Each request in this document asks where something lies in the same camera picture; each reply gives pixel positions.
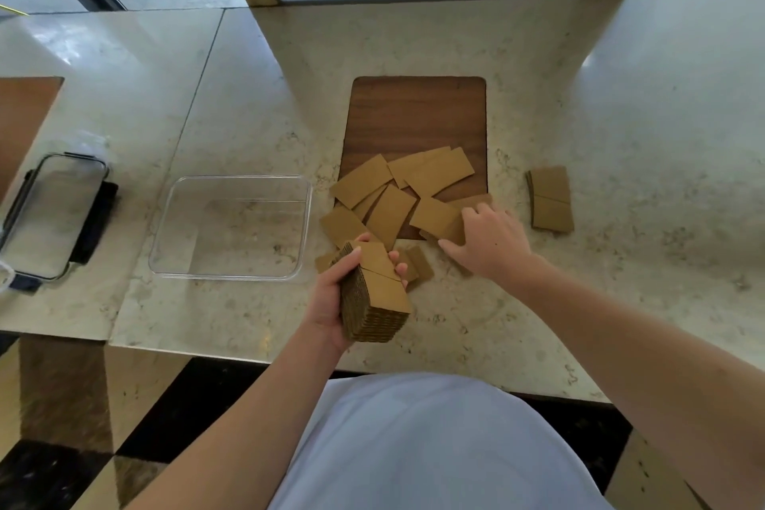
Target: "marble surface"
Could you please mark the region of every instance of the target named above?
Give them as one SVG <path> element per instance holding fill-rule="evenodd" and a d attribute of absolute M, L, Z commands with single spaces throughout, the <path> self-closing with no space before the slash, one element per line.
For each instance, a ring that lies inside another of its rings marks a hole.
<path fill-rule="evenodd" d="M 65 78 L 0 215 L 5 217 L 24 172 L 48 151 L 95 146 L 106 153 L 110 179 L 120 185 L 116 209 L 90 263 L 33 296 L 4 292 L 0 330 L 108 339 L 222 12 L 0 22 L 0 76 Z M 93 136 L 102 141 L 93 142 Z"/>
<path fill-rule="evenodd" d="M 481 76 L 489 188 L 529 220 L 523 172 L 569 168 L 577 228 L 534 248 L 625 302 L 765 369 L 765 0 L 491 0 L 228 10 L 165 192 L 186 174 L 301 173 L 309 259 L 328 251 L 351 84 L 362 75 Z M 271 361 L 301 319 L 295 284 L 184 281 L 147 266 L 111 343 Z M 551 331 L 425 245 L 436 277 L 386 345 L 340 366 L 471 375 L 508 390 L 605 400 Z"/>

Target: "container lid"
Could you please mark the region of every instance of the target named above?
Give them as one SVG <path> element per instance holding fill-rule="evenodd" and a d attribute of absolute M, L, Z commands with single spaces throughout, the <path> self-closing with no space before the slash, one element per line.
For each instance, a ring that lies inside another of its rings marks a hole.
<path fill-rule="evenodd" d="M 5 218 L 0 258 L 20 274 L 43 281 L 62 277 L 108 173 L 106 163 L 92 157 L 43 157 Z"/>
<path fill-rule="evenodd" d="M 311 193 L 302 176 L 180 178 L 149 267 L 173 278 L 290 281 L 303 265 Z"/>

